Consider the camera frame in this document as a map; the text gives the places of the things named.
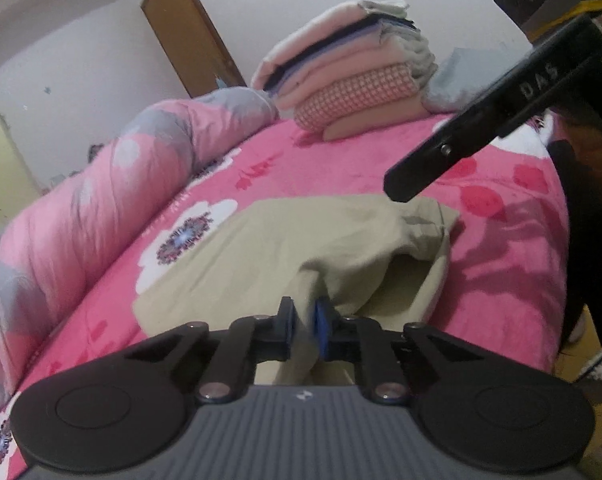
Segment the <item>beige fabric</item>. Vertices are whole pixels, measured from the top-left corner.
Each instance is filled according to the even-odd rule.
[[[391,103],[366,108],[334,121],[323,131],[323,140],[345,139],[368,130],[418,121],[430,115],[430,112],[425,110],[421,104],[420,95],[406,97]]]
[[[361,312],[385,328],[427,320],[449,262],[456,211],[427,198],[383,195],[263,200],[229,218],[137,298],[148,335],[191,320],[211,330],[275,314],[282,296],[300,322],[287,363],[259,366],[257,382],[299,384],[315,364],[314,301]]]

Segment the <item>white flower print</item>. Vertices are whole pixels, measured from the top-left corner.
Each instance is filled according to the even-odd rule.
[[[197,202],[181,213],[169,229],[161,230],[139,258],[138,265],[142,270],[136,280],[136,293],[150,288],[181,254],[212,233],[237,207],[236,200],[231,199],[213,205]]]
[[[79,203],[82,206],[89,206],[92,200],[92,194],[94,193],[94,185],[92,181],[86,178],[81,184],[81,191],[79,193]]]
[[[10,412],[12,406],[20,396],[17,392],[11,399],[8,405],[0,413],[0,480],[6,480],[8,477],[8,469],[10,467],[10,458],[17,450],[17,445],[12,437],[10,429]]]
[[[234,162],[234,157],[241,153],[240,148],[234,148],[231,152],[228,152],[219,163],[210,164],[207,168],[205,168],[201,173],[196,175],[192,181],[187,185],[186,190],[198,186],[201,182],[206,181],[208,178],[212,177],[214,174],[219,173],[219,171],[227,170],[232,163]]]
[[[120,139],[114,148],[113,163],[118,168],[129,168],[141,155],[141,147],[133,139]]]
[[[550,158],[546,145],[552,140],[554,118],[551,113],[543,117],[544,125],[537,132],[529,124],[523,124],[507,137],[497,137],[490,143],[496,148],[519,155],[531,155],[536,158]]]

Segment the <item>pink bedsheet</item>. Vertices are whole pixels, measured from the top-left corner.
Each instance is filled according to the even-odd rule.
[[[383,173],[431,135],[441,117],[320,142],[280,121],[193,180],[118,258],[42,350],[20,390],[142,340],[137,295],[195,245],[187,220],[213,227],[255,200],[382,192]],[[461,211],[432,323],[527,365],[550,370],[565,297],[567,211],[558,176],[530,126],[462,160],[425,195]],[[0,479],[24,462],[0,413]]]

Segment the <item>gray ribbed surface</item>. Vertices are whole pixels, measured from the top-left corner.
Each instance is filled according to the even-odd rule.
[[[79,477],[35,468],[22,478]],[[477,471],[432,446],[406,410],[368,402],[354,386],[253,386],[243,399],[228,406],[201,409],[185,435],[162,455],[137,468],[100,478],[581,480],[584,477],[574,469],[525,477]]]

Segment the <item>round pad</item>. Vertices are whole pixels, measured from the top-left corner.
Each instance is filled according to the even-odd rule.
[[[61,397],[56,414],[70,426],[96,430],[120,422],[130,411],[130,402],[130,396],[114,386],[84,386]]]
[[[416,404],[421,425],[444,452],[503,474],[531,474],[582,455],[594,417],[576,388],[530,368],[499,377],[494,364],[455,366],[458,373]]]
[[[520,386],[488,388],[476,396],[474,405],[485,420],[505,430],[533,428],[550,415],[545,397]]]
[[[73,368],[19,397],[12,430],[28,463],[114,472],[148,460],[179,434],[185,400],[159,365],[120,357],[111,363]]]

